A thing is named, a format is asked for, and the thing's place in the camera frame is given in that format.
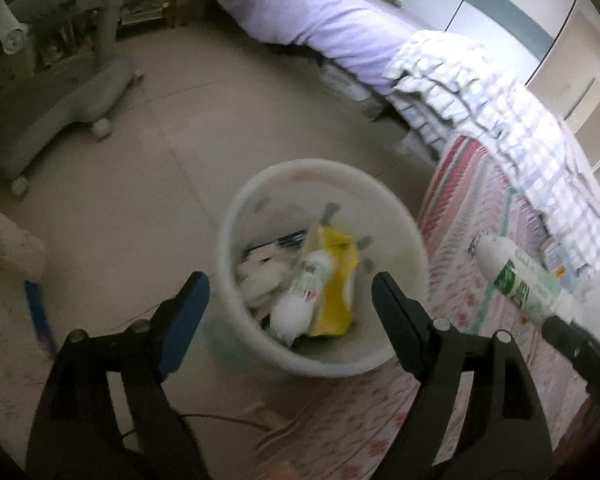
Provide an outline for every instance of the paper roll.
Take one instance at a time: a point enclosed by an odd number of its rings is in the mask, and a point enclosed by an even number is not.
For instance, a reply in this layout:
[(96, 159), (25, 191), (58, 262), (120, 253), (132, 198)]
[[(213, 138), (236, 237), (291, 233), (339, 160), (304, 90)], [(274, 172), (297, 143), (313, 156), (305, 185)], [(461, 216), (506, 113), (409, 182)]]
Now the paper roll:
[(4, 0), (0, 0), (0, 42), (5, 54), (16, 54), (24, 46), (29, 26), (20, 23)]

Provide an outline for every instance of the trash can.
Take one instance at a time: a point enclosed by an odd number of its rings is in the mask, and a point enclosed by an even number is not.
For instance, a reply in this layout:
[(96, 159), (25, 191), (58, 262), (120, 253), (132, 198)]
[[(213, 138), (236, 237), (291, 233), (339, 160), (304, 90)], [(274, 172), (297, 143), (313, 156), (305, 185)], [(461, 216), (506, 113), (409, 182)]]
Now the trash can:
[[(309, 341), (295, 352), (253, 319), (238, 291), (235, 267), (246, 248), (307, 229), (327, 209), (336, 211), (331, 226), (364, 240), (354, 286), (354, 322), (346, 335)], [(292, 160), (254, 176), (229, 206), (216, 251), (227, 322), (254, 354), (296, 375), (353, 376), (394, 355), (371, 300), (377, 272), (390, 272), (409, 298), (424, 302), (428, 295), (427, 252), (413, 217), (382, 183), (330, 160)]]

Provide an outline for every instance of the bottle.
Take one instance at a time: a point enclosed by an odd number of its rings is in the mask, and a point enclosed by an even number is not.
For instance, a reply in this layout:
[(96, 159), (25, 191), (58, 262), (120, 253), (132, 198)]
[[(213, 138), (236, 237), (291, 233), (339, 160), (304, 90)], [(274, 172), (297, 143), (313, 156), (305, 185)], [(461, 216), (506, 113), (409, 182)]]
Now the bottle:
[(335, 261), (326, 250), (309, 253), (289, 290), (271, 310), (269, 333), (291, 346), (311, 325), (314, 308), (324, 292), (327, 280), (335, 270)]
[(575, 298), (512, 240), (477, 235), (471, 250), (485, 279), (538, 328), (550, 316), (559, 316), (567, 323), (581, 323), (581, 309)]

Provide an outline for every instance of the pink patterned mat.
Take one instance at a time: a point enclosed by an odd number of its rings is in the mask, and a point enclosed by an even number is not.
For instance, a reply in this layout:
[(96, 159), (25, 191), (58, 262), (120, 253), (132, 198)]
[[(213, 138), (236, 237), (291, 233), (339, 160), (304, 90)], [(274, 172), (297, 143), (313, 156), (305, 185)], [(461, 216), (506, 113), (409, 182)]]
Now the pink patterned mat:
[[(584, 381), (538, 330), (521, 322), (467, 252), (473, 236), (487, 231), (510, 237), (537, 256), (546, 235), (528, 202), (510, 186), (484, 147), (459, 136), (443, 154), (418, 225), (429, 253), (429, 315), (447, 318), (462, 332), (491, 336), (504, 328), (513, 334), (538, 388), (555, 447), (586, 398)], [(467, 373), (438, 461), (449, 458), (458, 442), (470, 385)], [(371, 478), (418, 386), (396, 359), (362, 376), (324, 381), (291, 425), (258, 444), (256, 477), (289, 460), (303, 480)]]

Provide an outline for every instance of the floor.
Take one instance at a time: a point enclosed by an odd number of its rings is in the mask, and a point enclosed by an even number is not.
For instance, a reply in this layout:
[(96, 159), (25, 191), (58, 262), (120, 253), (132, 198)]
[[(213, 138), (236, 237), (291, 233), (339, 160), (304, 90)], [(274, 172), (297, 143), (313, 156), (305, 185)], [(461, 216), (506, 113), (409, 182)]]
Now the floor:
[[(27, 172), (28, 195), (0, 199), (3, 212), (48, 246), (42, 285), (58, 340), (74, 328), (99, 335), (151, 316), (193, 270), (209, 274), (213, 287), (222, 214), (240, 186), (271, 164), (305, 157), (350, 164), (417, 214), (432, 167), (392, 150), (403, 127), (390, 118), (369, 123), (324, 89), (307, 60), (204, 22), (139, 34), (120, 47), (146, 76), (113, 110), (112, 136), (94, 142), (85, 127), (68, 128)], [(261, 370), (234, 344), (214, 296), (182, 368), (164, 385), (172, 404), (244, 417), (265, 399), (292, 415), (315, 382)], [(27, 397), (36, 399), (49, 364), (30, 366), (36, 384), (27, 383)], [(111, 383), (126, 431), (122, 386), (117, 377)], [(0, 424), (20, 462), (33, 406), (14, 401), (17, 422)], [(192, 425), (218, 480), (238, 478), (253, 463), (258, 431), (212, 420)], [(234, 450), (231, 464), (226, 449)]]

